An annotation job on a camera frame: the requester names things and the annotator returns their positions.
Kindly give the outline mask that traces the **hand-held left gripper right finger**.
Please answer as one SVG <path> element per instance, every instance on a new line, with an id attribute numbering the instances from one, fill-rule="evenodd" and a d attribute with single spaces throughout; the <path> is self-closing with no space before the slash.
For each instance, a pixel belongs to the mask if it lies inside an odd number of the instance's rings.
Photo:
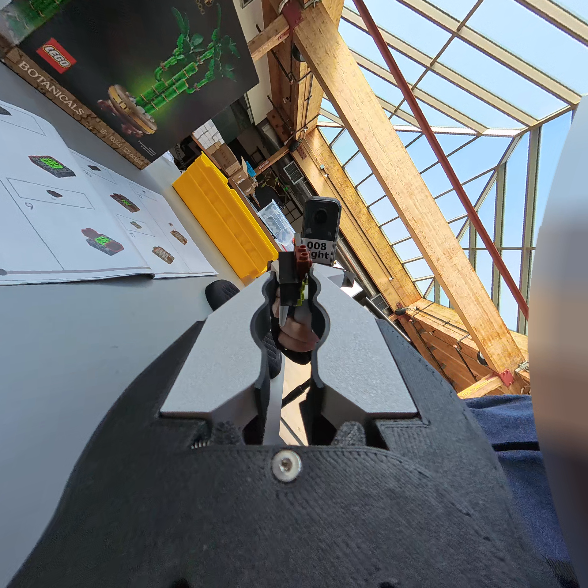
<path id="1" fill-rule="evenodd" d="M 342 292 L 326 269 L 311 269 L 309 307 L 324 330 L 312 377 L 323 392 L 320 414 L 332 425 L 415 417 L 417 408 L 376 317 Z"/>

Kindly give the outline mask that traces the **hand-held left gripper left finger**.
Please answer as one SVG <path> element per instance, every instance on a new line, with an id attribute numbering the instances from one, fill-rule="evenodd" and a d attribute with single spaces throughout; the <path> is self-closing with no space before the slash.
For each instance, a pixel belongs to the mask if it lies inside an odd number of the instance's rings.
<path id="1" fill-rule="evenodd" d="M 275 272 L 256 278 L 204 322 L 160 413 L 240 431 L 278 431 L 278 350 L 271 334 Z"/>

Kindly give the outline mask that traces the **black brown green brick assembly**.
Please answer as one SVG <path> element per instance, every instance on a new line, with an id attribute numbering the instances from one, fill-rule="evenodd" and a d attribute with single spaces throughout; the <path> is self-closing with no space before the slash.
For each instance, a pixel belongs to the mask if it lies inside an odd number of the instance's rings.
<path id="1" fill-rule="evenodd" d="M 296 307 L 301 306 L 307 298 L 307 286 L 309 282 L 312 259 L 306 245 L 296 245 L 292 252 L 281 252 L 279 260 L 279 277 L 280 283 L 296 283 L 301 285 L 300 300 Z"/>

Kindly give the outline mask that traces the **grey desk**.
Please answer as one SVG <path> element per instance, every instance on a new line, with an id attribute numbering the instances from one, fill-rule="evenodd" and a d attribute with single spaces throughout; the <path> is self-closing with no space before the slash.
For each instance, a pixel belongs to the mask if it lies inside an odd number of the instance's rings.
<path id="1" fill-rule="evenodd" d="M 1 287 L 1 587 L 278 587 L 276 447 L 160 413 L 187 284 Z"/>

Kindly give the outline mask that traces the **person's right hand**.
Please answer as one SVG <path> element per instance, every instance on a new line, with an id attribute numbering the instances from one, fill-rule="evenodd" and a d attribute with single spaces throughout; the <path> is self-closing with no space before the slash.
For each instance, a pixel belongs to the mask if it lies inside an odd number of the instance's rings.
<path id="1" fill-rule="evenodd" d="M 313 332 L 312 328 L 298 322 L 295 318 L 286 317 L 285 324 L 280 324 L 281 296 L 279 290 L 276 290 L 275 301 L 272 305 L 272 334 L 275 343 L 281 348 L 296 352 L 307 353 L 315 349 L 319 342 L 319 337 Z"/>

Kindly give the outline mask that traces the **clear plastic box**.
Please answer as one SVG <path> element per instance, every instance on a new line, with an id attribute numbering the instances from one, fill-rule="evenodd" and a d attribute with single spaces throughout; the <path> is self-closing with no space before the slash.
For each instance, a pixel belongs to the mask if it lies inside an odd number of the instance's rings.
<path id="1" fill-rule="evenodd" d="M 278 204 L 274 200 L 271 200 L 258 212 L 258 216 L 269 232 L 271 232 L 274 241 L 281 249 L 284 251 L 293 251 L 295 231 Z"/>

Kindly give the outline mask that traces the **yellow storage bin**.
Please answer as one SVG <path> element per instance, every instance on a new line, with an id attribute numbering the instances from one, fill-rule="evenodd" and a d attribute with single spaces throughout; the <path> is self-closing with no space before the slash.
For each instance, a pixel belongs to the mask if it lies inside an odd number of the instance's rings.
<path id="1" fill-rule="evenodd" d="M 244 285 L 277 260 L 278 249 L 268 230 L 205 153 L 173 188 Z"/>

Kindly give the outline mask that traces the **stack of cardboard boxes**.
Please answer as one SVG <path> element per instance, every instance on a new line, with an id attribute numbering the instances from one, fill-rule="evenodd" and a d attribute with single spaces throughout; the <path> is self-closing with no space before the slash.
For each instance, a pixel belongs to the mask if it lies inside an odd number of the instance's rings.
<path id="1" fill-rule="evenodd" d="M 244 158 L 239 160 L 235 156 L 212 120 L 193 131 L 192 138 L 217 167 L 237 184 L 245 196 L 254 195 L 258 183 L 252 175 L 253 170 Z"/>

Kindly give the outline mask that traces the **red ceiling pipe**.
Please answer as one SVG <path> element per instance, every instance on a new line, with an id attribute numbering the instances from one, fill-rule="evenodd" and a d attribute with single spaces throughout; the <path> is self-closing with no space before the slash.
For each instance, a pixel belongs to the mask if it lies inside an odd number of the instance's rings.
<path id="1" fill-rule="evenodd" d="M 518 305 L 518 309 L 521 311 L 523 317 L 525 319 L 528 319 L 529 307 L 525 300 L 525 297 L 523 296 L 516 282 L 512 278 L 511 273 L 508 270 L 501 253 L 496 248 L 493 239 L 490 237 L 489 233 L 487 232 L 486 228 L 481 222 L 476 210 L 474 209 L 474 206 L 472 205 L 472 202 L 470 201 L 462 184 L 460 183 L 457 174 L 452 168 L 449 159 L 447 158 L 440 143 L 438 142 L 434 131 L 430 127 L 429 122 L 423 114 L 422 109 L 419 106 L 412 90 L 410 89 L 409 84 L 404 78 L 401 69 L 399 68 L 392 53 L 390 52 L 388 44 L 384 40 L 382 34 L 379 32 L 378 26 L 376 25 L 375 21 L 371 17 L 371 14 L 367 6 L 363 1 L 354 1 L 353 3 L 357 8 L 357 11 L 361 19 L 363 20 L 368 33 L 370 34 L 372 40 L 375 42 L 376 46 L 378 47 L 380 55 L 382 55 L 382 58 L 386 62 L 386 65 L 390 73 L 392 74 L 394 81 L 397 83 L 398 88 L 401 90 L 404 99 L 408 103 L 408 106 L 410 107 L 412 114 L 416 118 L 420 130 L 422 131 L 424 136 L 426 136 L 432 151 L 437 156 L 437 160 L 439 161 L 448 180 L 450 181 L 452 188 L 456 192 L 458 198 L 460 199 L 460 202 L 466 210 L 467 217 L 469 218 L 470 223 L 474 226 L 477 234 L 481 237 L 482 242 L 486 246 L 486 249 L 494 262 L 495 268 L 498 270 L 499 275 L 502 277 L 504 283 L 506 284 L 513 298 L 515 299 Z"/>

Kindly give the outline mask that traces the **person's blue shirt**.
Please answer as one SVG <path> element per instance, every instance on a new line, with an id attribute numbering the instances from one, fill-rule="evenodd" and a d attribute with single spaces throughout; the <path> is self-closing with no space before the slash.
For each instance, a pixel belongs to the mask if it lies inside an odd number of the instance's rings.
<path id="1" fill-rule="evenodd" d="M 561 587 L 578 587 L 540 451 L 530 396 L 465 401 L 494 448 L 534 547 Z"/>

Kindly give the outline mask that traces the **white instruction booklet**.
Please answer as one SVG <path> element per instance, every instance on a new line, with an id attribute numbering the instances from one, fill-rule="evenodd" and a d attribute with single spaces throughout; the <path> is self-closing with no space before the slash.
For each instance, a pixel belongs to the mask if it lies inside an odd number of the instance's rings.
<path id="1" fill-rule="evenodd" d="M 215 276 L 167 200 L 1 102 L 1 286 Z"/>

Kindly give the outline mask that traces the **black toy set box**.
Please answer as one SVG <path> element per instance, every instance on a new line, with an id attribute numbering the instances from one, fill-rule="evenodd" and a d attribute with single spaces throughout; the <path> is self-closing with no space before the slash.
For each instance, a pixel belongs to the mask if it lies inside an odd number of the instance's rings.
<path id="1" fill-rule="evenodd" d="M 259 82 L 233 1 L 1 1 L 1 60 L 138 169 Z"/>

